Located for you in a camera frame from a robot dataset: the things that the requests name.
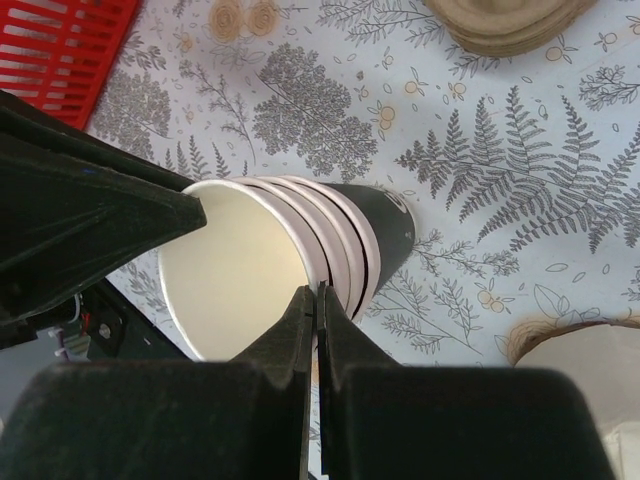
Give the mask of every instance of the tree illustration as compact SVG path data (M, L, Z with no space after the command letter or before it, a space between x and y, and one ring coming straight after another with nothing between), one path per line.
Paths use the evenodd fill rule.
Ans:
M591 110L600 111L605 106L633 103L638 98L640 83L626 83L624 66L600 67L595 74L580 79L580 100Z
M319 25L347 32L347 40L376 43L396 29L408 31L405 41L414 47L430 42L442 43L445 26L429 13L421 2L402 0L322 0Z
M211 83L209 74L199 63L194 65L190 60L183 60L180 62L179 70L182 78L196 80L200 83L196 90L198 94L211 95L212 99L209 102L209 111L220 111L227 114L230 120L225 122L220 127L220 130L233 133L240 137L242 141L247 142L251 149L253 163L255 164L256 152L246 128L246 124L249 121L247 104L242 99L242 96L239 93L233 96L229 94L227 89L228 84L223 75L220 75L217 84L214 85Z
M92 125L99 138L117 141L127 152L153 160L151 135L167 138L169 94L149 73L130 75L120 68L100 98Z
M270 155L295 146L315 175L338 168L349 182L369 171L377 142L371 124L346 115L348 89L326 78L317 59L317 52L288 43L269 56L258 78L273 94L256 106L253 130Z
M611 232L622 228L626 244L634 247L640 238L640 184L629 185L629 173L640 154L640 124L629 147L604 167L591 150L598 145L594 132L578 115L569 100L562 98L567 116L567 133L562 153L548 153L551 144L535 138L544 133L537 120L521 103L517 87L506 100L507 132L510 146L504 150L497 128L487 115L484 101L476 109L476 128L470 157L465 157L468 140L457 126L454 111L447 129L449 143L457 139L456 150L431 158L419 141L396 163L417 172L420 183L430 182L433 190L450 183L447 208L462 198L460 221L485 207L499 208L485 223L478 241L510 224L519 224L511 240L518 251L543 236L581 231L589 240L592 253ZM427 135L427 146L436 142ZM450 172L441 162L450 164Z

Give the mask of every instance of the gray fern illustration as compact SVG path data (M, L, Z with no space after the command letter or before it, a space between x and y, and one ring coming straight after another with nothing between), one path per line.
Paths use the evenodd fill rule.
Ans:
M458 240L448 248L437 249L442 244L442 233L433 229L425 238L418 239L413 247L413 253L420 258L422 268L434 277L441 275L441 262L454 266L463 275L478 278L485 278L487 271L507 277L520 270L518 259L509 251L485 253L478 258L470 253L473 250L471 242Z
M166 70L167 60L161 55L159 47L149 45L146 50L143 50L142 47L144 47L144 41L140 34L133 30L122 45L120 60L128 67L135 63L143 70L150 68Z
M242 96L239 93L235 96L229 95L227 81L223 75L220 75L217 85L212 84L209 80L209 74L199 63L194 65L190 60L183 60L180 62L179 69L182 78L196 80L200 83L197 88L198 94L212 96L212 100L209 102L209 111L221 111L231 117L231 120L224 123L220 129L223 132L233 133L246 142L251 149L253 163L255 164L256 152L246 128L246 124L249 121L247 104L242 99Z
M222 158L222 155L220 155L220 150L218 150L218 147L216 147L216 144L212 142L212 145L216 153L216 177L227 178L229 175L231 175L231 171L227 166L227 162L225 162L224 159Z
M425 354L440 350L443 341L454 341L482 355L469 339L472 332L482 327L472 324L477 318L472 312L462 287L456 281L443 279L444 290L438 285L431 286L426 292L406 270L398 271L374 298L368 314L372 317L384 315L382 325L398 337L410 340L410 345ZM453 329L439 325L430 318L431 309L427 307L429 294L434 296L434 304L447 310L447 318L453 320Z
M142 268L138 268L136 260L129 262L119 270L129 275L131 293L144 297L146 304L158 313L167 311L167 304L162 297L160 285Z
M180 142L178 142L178 145L176 146L176 153L178 156L178 173L184 177L189 177L191 175L191 167L189 166L189 162L182 150Z
M457 75L459 80L464 80L467 76L469 79L472 79L480 69L484 71L495 70L505 60L509 63L512 62L511 57L483 57L482 55L469 53L455 43L451 44L445 52L447 54L447 60L451 60L451 58L457 55L457 60L453 62L453 67L451 67L449 71L453 75Z
M169 94L148 72L130 75L116 68L92 118L96 135L117 141L120 148L153 159L151 135L167 138L171 107Z
M339 169L349 182L364 176L377 153L371 124L346 116L348 89L326 78L318 53L288 43L273 52L258 78L273 93L256 106L253 130L269 155L296 146L314 175Z
M592 140L593 130L585 131L588 127L587 123L578 116L576 109L569 103L567 97L562 97L562 103L564 103L567 113L569 128L562 149L573 155L566 153L558 155L559 160L555 162L556 166L552 167L549 172L549 177L561 187L587 191L595 182L591 172L599 172L599 169L585 162L600 163L601 161L599 156L589 153L587 150L595 147L600 141Z
M534 153L542 148L550 147L549 142L530 142L531 139L544 133L544 129L538 127L538 120L527 118L531 112L524 110L520 102L518 87L511 88L507 96L507 142L511 147L507 148L507 165L511 170L529 175L540 167L536 163L554 158L550 153Z
M625 73L625 67L620 65L598 68L595 74L580 79L580 100L595 111L618 102L633 103L638 98L640 83L623 82Z
M640 124L624 153L604 168L596 167L601 159L591 153L599 143L593 138L594 132L567 98L562 102L567 133L563 152L557 156L548 153L548 142L535 140L544 130L513 87L507 96L506 138L510 146L506 150L481 100L470 158L462 153L468 140L459 129L458 113L454 111L447 137L449 143L457 139L457 150L450 148L449 155L433 158L427 154L429 149L416 141L413 150L401 155L396 163L416 171L418 182L430 182L432 193L451 183L447 208L463 198L461 222L485 207L501 204L480 230L478 241L493 231L519 224L511 240L512 251L543 236L581 231L587 234L589 249L595 253L604 238L621 227L626 244L634 247L640 238L640 184L629 185L629 173L640 154ZM429 145L437 145L433 132L427 135ZM447 162L448 168L439 166L442 162Z
M193 0L178 0L171 9L171 12L178 18L184 13L184 9L193 3Z
M174 171L187 178L191 178L195 181L208 180L215 177L226 178L231 175L231 170L227 162L223 159L218 147L215 143L211 143L213 156L216 158L216 173L215 175L209 170L209 166L205 161L205 157L202 151L196 145L196 141L193 135L189 137L189 151L188 157L185 153L182 143L176 144L176 160L173 160L171 150L167 149L165 153L164 167L167 170Z
M445 26L421 2L402 0L322 0L317 23L347 32L347 40L379 42L396 29L408 31L405 41L414 47L442 43Z
M216 159L222 159L215 144L213 144L213 148L216 152ZM211 170L207 170L207 164L204 162L204 157L200 153L200 150L196 147L196 141L193 135L189 137L189 158L191 159L191 170L194 180L200 181L211 178Z

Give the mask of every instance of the fern print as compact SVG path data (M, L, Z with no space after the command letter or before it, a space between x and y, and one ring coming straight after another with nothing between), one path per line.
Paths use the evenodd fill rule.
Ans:
M122 267L120 270L129 275L129 289L131 293L139 295L145 299L146 304L158 313L167 311L167 304L161 293L160 285L142 265L138 268L139 259L135 259Z
M222 155L220 155L220 150L216 147L216 144L212 142L213 149L216 152L216 177L218 178L227 178L231 175L229 171L229 167L227 167L227 162L224 161Z
M180 145L180 142L178 142L178 146L176 147L176 153L178 156L178 174L185 177L191 177L191 168L189 168L187 157L182 150L182 145Z
M164 155L164 168L167 170L171 170L174 172L176 170L176 166L171 159L171 150L167 148L167 152Z
M218 149L214 145L213 148L216 152L216 158L220 155ZM204 163L204 157L196 147L196 141L193 135L189 137L189 157L191 158L191 171L192 178L196 181L206 180L211 178L212 173L207 170L207 165Z
M544 130L522 104L517 87L509 91L506 103L506 150L481 100L469 150L464 148L468 139L454 111L442 152L435 148L438 140L430 131L426 148L415 141L413 149L396 163L416 171L419 183L430 182L432 195L450 186L446 207L452 208L461 199L461 223L486 207L501 204L479 231L478 241L514 224L512 251L544 236L581 232L595 253L602 241L619 229L627 246L635 247L640 238L640 184L629 185L629 176L640 154L640 124L629 147L601 167L601 158L592 152L599 141L566 97L562 103L567 133L558 155L548 152L551 144L536 140Z
M528 118L531 112L524 110L524 105L520 102L518 87L511 87L507 96L507 142L511 147L507 148L507 165L519 173L529 174L536 170L536 163L553 158L550 153L534 153L542 148L550 147L549 142L530 142L544 130L538 127L538 120Z
M599 142L591 140L593 130L586 131L588 125L578 116L569 100L563 96L562 102L567 113L569 129L562 149L573 155L558 155L559 160L556 160L555 166L551 167L548 175L560 187L584 191L594 182L593 177L590 176L591 172L599 171L596 167L584 163L600 162L600 157L588 152ZM480 231L479 239L483 239L489 233L509 223L521 221L526 217L535 217L538 213L552 208L553 195L544 180L533 177L514 178L513 187L505 205Z
M567 97L562 97L562 103L567 113L569 132L565 144L562 147L566 152L558 155L559 160L549 173L549 177L557 184L565 188L575 188L585 191L595 181L591 172L598 172L598 168L585 162L600 162L600 157L589 153L599 140L591 140L593 130L586 132L588 125L578 116L576 109L569 103Z
M456 129L459 132L460 127L457 125L456 121ZM447 137L453 135L451 130L451 122L449 126L449 131L447 132ZM457 133L459 145L457 146L458 150L461 152L464 148L464 143L467 142L467 139L461 139L462 133ZM505 160L504 149L500 147L502 143L502 139L498 139L498 128L496 127L493 120L489 116L489 112L487 112L487 108L485 106L485 99L481 98L478 101L478 105L476 108L476 131L474 135L473 144L470 150L470 156L475 159L476 162L482 165L493 165L495 163L501 162ZM447 196L447 211L451 208L454 200L462 195L467 190L471 189L471 187L479 183L480 176L482 175L482 169L475 166L473 163L463 163L461 160L470 158L469 155L465 155L463 158L457 158L455 160L450 161L456 162L453 167L453 185L451 190L449 191L449 195Z
M205 153L212 155L216 159L216 172L215 175L209 169L209 165L205 160L202 150L196 145L195 137L191 135L189 137L189 156L184 152L182 144L178 142L176 144L176 160L173 160L171 155L171 149L167 149L164 160L164 167L167 170L171 170L187 178L190 178L196 182L202 180L208 180L212 178L227 178L231 175L231 169L220 154L220 150L215 143L211 143L211 153ZM248 166L245 160L243 164L243 175L247 174Z
M629 180L631 169L636 165L638 153L640 153L640 128L629 144L629 148L625 148L624 154L618 155L607 169L596 176L592 189L598 201L605 202L620 197L622 188Z

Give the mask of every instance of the floral patterned tablecloth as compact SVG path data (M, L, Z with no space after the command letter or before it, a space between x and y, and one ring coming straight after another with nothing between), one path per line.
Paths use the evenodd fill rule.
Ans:
M482 367L640 317L639 90L632 0L514 58L463 51L418 0L148 0L89 131L195 180L398 192L420 240L360 327L405 364ZM155 252L110 279L191 354Z

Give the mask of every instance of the wooden coaster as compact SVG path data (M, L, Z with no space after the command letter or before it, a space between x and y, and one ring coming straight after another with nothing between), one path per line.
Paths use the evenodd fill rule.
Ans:
M551 331L541 332L538 335L530 335L527 338L523 339L522 343L517 348L517 351L510 351L509 356L511 364L516 365L522 357L524 357L527 353L532 351L542 342L550 340L552 338L560 337L562 335L566 335L568 333L576 332L578 330L582 330L583 328L594 327L597 325L610 325L612 327L626 327L626 328L636 328L640 329L640 324L635 322L618 322L618 323L610 323L610 322L584 322L578 323L575 325L569 325L568 327L556 328Z
M564 31L596 0L425 0L465 50L509 57Z

